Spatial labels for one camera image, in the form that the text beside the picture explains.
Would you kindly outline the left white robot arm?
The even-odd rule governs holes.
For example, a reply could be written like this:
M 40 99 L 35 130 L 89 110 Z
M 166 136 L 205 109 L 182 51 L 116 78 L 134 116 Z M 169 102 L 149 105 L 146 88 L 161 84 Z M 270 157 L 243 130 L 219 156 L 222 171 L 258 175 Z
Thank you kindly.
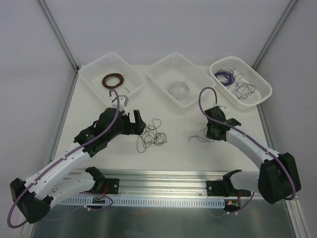
M 134 110 L 134 122 L 129 114 L 107 108 L 99 119 L 82 130 L 62 155 L 33 176 L 10 183 L 14 206 L 33 224 L 63 200 L 78 193 L 90 192 L 99 196 L 118 194 L 119 180 L 105 178 L 96 167 L 86 168 L 77 177 L 62 181 L 76 166 L 93 158 L 119 135 L 141 135 L 146 127 L 140 112 Z

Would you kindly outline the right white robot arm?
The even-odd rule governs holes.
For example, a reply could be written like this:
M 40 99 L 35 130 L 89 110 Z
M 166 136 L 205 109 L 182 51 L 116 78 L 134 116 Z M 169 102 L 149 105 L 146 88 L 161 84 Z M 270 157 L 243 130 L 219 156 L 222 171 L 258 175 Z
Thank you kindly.
M 259 193 L 266 202 L 274 204 L 282 199 L 292 199 L 301 190 L 296 161 L 290 153 L 280 153 L 261 145 L 246 131 L 241 123 L 226 119 L 216 106 L 204 111 L 208 119 L 207 137 L 225 141 L 245 154 L 259 169 L 257 172 L 231 171 L 222 190 L 229 196 L 239 190 Z

